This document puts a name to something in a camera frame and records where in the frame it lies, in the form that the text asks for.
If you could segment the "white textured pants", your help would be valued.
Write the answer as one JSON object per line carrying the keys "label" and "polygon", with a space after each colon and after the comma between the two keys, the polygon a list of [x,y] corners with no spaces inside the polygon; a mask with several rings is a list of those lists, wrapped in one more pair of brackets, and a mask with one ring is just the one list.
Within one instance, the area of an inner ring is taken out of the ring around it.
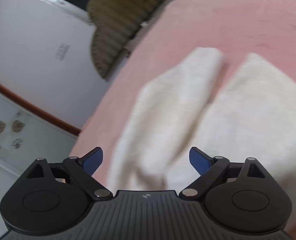
{"label": "white textured pants", "polygon": [[290,197],[296,221],[296,83],[250,53],[213,96],[224,65],[215,48],[196,48],[139,92],[117,142],[107,186],[181,191],[197,177],[189,150],[233,162],[255,157]]}

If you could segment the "pink bed sheet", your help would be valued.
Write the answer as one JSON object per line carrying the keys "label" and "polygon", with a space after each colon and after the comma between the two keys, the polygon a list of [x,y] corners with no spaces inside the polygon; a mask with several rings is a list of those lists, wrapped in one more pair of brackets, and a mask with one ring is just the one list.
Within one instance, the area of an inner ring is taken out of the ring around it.
{"label": "pink bed sheet", "polygon": [[[112,155],[141,89],[179,65],[196,48],[215,48],[224,65],[216,96],[250,53],[273,64],[296,83],[296,0],[174,0],[131,53],[83,127],[71,154],[101,147],[95,178],[107,186]],[[296,221],[287,226],[296,239]]]}

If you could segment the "olive padded headboard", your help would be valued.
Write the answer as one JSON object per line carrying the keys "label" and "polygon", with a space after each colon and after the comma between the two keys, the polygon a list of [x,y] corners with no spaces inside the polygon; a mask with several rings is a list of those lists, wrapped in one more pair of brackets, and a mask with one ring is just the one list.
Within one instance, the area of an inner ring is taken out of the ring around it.
{"label": "olive padded headboard", "polygon": [[87,11],[96,30],[91,45],[92,61],[107,79],[126,44],[165,0],[89,0]]}

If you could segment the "brown wooden door frame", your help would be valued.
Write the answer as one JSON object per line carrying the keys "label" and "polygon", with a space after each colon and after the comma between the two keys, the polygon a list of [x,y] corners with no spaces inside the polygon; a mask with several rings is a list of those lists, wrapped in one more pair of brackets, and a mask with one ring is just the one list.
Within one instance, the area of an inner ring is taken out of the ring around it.
{"label": "brown wooden door frame", "polygon": [[13,102],[17,103],[22,108],[26,109],[27,111],[30,111],[31,113],[37,115],[38,117],[44,119],[45,121],[51,123],[54,126],[57,126],[60,129],[63,129],[64,131],[71,133],[73,135],[78,136],[81,132],[80,129],[64,122],[63,120],[49,114],[48,112],[40,109],[39,107],[33,105],[32,103],[28,102],[24,98],[18,96],[8,88],[4,87],[0,84],[0,93],[7,97],[8,99],[12,100]]}

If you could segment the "white wall socket plate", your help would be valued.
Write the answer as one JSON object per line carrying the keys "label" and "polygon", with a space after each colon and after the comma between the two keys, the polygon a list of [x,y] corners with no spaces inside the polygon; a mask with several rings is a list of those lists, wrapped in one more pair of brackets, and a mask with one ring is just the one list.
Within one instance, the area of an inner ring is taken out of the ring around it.
{"label": "white wall socket plate", "polygon": [[64,44],[64,43],[60,44],[59,48],[55,53],[55,58],[62,61],[65,58],[69,48],[70,46],[67,44]]}

